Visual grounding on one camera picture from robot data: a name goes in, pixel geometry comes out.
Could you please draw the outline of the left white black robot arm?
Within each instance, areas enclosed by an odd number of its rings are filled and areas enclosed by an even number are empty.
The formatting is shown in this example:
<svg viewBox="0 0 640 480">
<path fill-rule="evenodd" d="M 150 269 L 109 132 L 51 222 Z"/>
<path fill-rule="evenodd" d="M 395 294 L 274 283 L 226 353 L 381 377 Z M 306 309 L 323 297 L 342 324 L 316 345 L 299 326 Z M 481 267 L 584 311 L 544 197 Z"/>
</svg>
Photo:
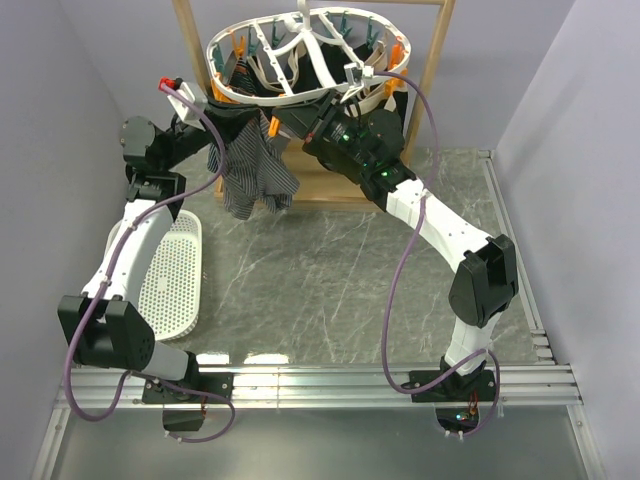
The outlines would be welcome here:
<svg viewBox="0 0 640 480">
<path fill-rule="evenodd" d="M 116 236 L 91 280 L 65 296 L 58 318 L 68 342 L 63 386 L 69 404 L 74 366 L 119 369 L 146 382 L 154 403 L 222 403 L 230 378 L 201 373 L 192 352 L 170 347 L 139 311 L 143 283 L 158 246 L 190 193 L 174 167 L 208 145 L 220 153 L 259 114 L 253 106 L 213 100 L 178 102 L 169 128 L 134 116 L 124 121 L 120 143 L 129 187 Z"/>
</svg>

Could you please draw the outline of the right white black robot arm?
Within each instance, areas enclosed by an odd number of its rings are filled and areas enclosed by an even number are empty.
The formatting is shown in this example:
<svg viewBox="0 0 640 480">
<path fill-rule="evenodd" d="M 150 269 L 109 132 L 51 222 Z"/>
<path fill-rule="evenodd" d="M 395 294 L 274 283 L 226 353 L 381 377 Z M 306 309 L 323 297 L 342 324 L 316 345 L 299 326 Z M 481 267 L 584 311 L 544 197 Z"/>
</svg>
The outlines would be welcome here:
<svg viewBox="0 0 640 480">
<path fill-rule="evenodd" d="M 492 237 L 447 207 L 400 159 L 404 149 L 398 113 L 375 109 L 349 115 L 335 93 L 298 105 L 277 107 L 274 117 L 325 168 L 356 184 L 383 212 L 413 229 L 454 273 L 449 305 L 456 322 L 431 384 L 460 400 L 480 379 L 501 314 L 519 291 L 516 249 L 506 235 Z"/>
</svg>

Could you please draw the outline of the white round clip hanger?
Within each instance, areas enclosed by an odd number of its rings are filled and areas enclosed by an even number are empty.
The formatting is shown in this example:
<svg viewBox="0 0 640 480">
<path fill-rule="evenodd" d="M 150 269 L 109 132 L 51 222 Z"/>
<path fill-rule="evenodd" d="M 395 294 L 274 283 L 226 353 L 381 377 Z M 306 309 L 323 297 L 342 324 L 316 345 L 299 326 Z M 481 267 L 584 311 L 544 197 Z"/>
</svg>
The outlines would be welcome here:
<svg viewBox="0 0 640 480">
<path fill-rule="evenodd" d="M 397 68 L 388 71 L 390 51 L 397 39 L 404 45 L 404 58 Z M 289 53 L 300 44 L 305 46 L 320 87 L 295 93 L 292 79 L 285 75 L 284 69 Z M 373 80 L 361 92 L 387 82 L 389 79 L 380 74 L 382 71 L 403 73 L 412 52 L 409 39 L 390 20 L 377 13 L 346 7 L 311 8 L 306 1 L 299 1 L 295 11 L 251 18 L 217 33 L 206 49 L 211 80 L 231 100 L 230 103 L 236 104 L 279 107 L 315 100 L 331 91 L 339 94 L 340 101 L 348 84 L 347 81 L 338 84 L 330 74 L 321 52 L 323 44 L 339 47 L 349 58 L 347 64 L 357 62 L 374 67 Z M 380 46 L 387 55 L 386 65 L 377 66 L 357 55 L 355 49 L 363 44 L 371 49 Z M 257 56 L 263 64 L 266 80 L 278 85 L 281 94 L 277 97 L 247 96 L 228 88 L 223 83 L 223 71 L 231 54 L 246 62 Z"/>
</svg>

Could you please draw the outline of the grey striped boxer underwear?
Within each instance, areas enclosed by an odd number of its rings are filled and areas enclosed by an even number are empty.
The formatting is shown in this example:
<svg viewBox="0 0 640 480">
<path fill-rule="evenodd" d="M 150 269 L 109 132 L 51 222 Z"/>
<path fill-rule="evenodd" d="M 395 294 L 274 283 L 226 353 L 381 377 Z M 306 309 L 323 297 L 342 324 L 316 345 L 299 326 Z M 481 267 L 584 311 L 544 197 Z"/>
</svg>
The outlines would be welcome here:
<svg viewBox="0 0 640 480">
<path fill-rule="evenodd" d="M 282 160 L 288 140 L 270 137 L 261 113 L 213 122 L 224 141 L 223 204 L 238 220 L 251 217 L 256 203 L 272 213 L 291 207 L 300 182 Z"/>
</svg>

